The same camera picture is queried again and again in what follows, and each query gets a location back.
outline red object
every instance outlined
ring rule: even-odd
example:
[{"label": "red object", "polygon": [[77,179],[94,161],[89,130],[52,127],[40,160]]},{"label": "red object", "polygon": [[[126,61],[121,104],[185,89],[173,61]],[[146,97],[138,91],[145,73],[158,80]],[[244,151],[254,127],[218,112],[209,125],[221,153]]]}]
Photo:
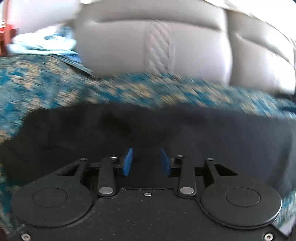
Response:
[{"label": "red object", "polygon": [[4,2],[4,27],[0,28],[0,56],[6,56],[7,50],[6,45],[11,43],[11,39],[16,35],[16,28],[8,23],[8,9],[9,9],[9,0]]}]

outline light blue cloth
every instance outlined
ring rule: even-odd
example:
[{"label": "light blue cloth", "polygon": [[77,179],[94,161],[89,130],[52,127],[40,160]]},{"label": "light blue cloth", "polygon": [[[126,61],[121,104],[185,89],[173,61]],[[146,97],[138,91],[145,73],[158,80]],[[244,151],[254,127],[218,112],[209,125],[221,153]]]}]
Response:
[{"label": "light blue cloth", "polygon": [[22,34],[16,36],[11,44],[8,44],[9,54],[38,54],[38,55],[63,55],[76,62],[81,63],[79,54],[74,52],[76,41],[73,39],[74,33],[69,26],[63,26],[55,34],[41,36],[36,33]]}]

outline black robotic device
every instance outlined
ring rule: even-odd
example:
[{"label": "black robotic device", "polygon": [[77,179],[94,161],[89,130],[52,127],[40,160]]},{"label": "black robotic device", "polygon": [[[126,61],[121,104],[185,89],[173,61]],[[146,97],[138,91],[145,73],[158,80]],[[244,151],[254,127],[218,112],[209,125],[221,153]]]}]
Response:
[{"label": "black robotic device", "polygon": [[284,241],[273,189],[208,158],[82,158],[15,193],[10,240]]}]

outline blue plastic tab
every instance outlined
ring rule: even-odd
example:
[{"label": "blue plastic tab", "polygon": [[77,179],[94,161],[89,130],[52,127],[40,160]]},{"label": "blue plastic tab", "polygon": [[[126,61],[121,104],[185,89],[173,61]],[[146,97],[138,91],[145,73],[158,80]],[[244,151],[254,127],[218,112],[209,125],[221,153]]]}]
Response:
[{"label": "blue plastic tab", "polygon": [[160,149],[160,153],[161,153],[162,169],[165,172],[165,174],[169,176],[170,175],[170,160],[162,148]]},{"label": "blue plastic tab", "polygon": [[133,162],[133,149],[130,148],[125,159],[124,159],[124,162],[123,162],[123,175],[124,176],[128,176],[129,174],[129,171],[131,169],[131,164]]}]

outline wooden furniture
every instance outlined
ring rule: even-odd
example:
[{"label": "wooden furniture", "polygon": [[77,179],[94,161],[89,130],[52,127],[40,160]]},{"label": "wooden furniture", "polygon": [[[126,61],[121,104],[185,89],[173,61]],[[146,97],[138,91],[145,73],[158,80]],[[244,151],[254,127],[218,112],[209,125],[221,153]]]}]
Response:
[{"label": "wooden furniture", "polygon": [[6,234],[2,229],[0,229],[0,240],[5,241],[6,240]]},{"label": "wooden furniture", "polygon": [[7,55],[6,45],[11,43],[11,39],[16,35],[17,30],[11,24],[8,24],[9,0],[4,0],[3,15],[4,20],[0,27],[0,57]]}]

